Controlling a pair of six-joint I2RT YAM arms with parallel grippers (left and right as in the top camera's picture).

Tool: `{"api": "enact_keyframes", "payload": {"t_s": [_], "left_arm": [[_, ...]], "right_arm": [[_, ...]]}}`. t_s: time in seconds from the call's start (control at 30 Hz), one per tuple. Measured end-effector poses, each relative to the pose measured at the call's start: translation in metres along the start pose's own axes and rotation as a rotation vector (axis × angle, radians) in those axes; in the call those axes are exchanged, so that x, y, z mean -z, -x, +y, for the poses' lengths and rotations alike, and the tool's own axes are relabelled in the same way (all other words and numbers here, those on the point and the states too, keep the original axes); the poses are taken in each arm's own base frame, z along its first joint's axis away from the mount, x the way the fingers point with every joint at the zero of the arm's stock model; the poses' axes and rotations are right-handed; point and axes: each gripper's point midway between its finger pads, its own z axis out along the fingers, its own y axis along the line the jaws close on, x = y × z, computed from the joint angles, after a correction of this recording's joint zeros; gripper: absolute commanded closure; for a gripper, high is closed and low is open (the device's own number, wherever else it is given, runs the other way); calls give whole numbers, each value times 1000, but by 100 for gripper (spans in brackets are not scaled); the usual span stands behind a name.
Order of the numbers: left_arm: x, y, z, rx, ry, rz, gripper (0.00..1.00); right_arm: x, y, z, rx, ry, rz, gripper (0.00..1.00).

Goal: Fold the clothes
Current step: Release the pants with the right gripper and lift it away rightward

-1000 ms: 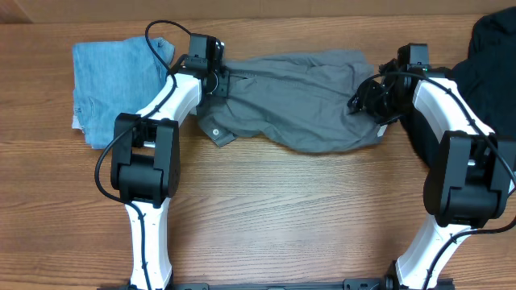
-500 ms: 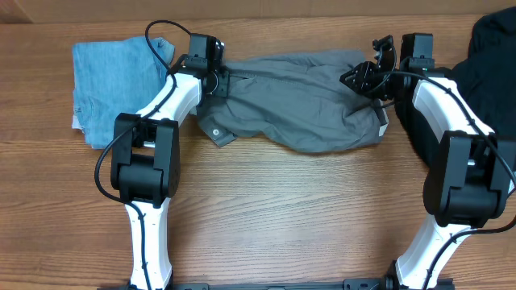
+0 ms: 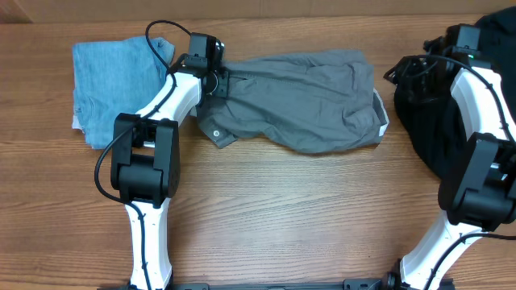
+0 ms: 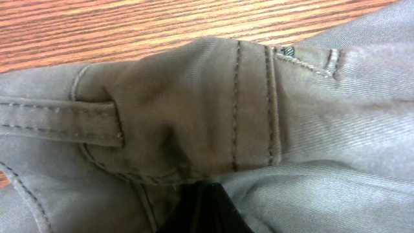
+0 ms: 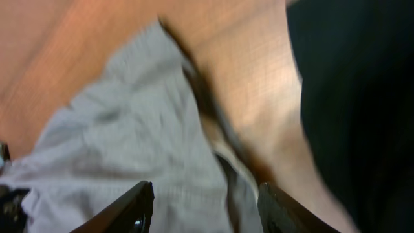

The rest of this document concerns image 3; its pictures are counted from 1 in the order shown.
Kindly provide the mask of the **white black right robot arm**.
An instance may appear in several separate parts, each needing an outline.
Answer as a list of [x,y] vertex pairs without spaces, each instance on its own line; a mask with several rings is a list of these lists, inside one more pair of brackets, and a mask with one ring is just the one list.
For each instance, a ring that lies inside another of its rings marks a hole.
[[468,141],[439,186],[439,216],[375,289],[451,289],[443,277],[460,256],[515,220],[515,123],[501,76],[472,55],[444,61],[459,68],[450,92]]

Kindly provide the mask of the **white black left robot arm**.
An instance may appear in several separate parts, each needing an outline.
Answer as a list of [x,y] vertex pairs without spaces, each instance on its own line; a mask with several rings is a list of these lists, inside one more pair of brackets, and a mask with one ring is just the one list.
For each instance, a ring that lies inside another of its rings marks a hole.
[[171,287],[167,223],[181,175],[178,129],[207,97],[226,96],[228,83],[227,71],[197,77],[182,69],[136,114],[114,121],[110,182],[130,219],[131,289]]

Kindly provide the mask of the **grey shorts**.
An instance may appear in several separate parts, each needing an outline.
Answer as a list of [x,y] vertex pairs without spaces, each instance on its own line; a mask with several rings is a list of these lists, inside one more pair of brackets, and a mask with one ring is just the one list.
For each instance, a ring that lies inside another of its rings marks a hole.
[[226,62],[228,88],[198,109],[218,147],[264,135],[305,154],[380,143],[389,125],[374,67],[357,50],[292,53]]

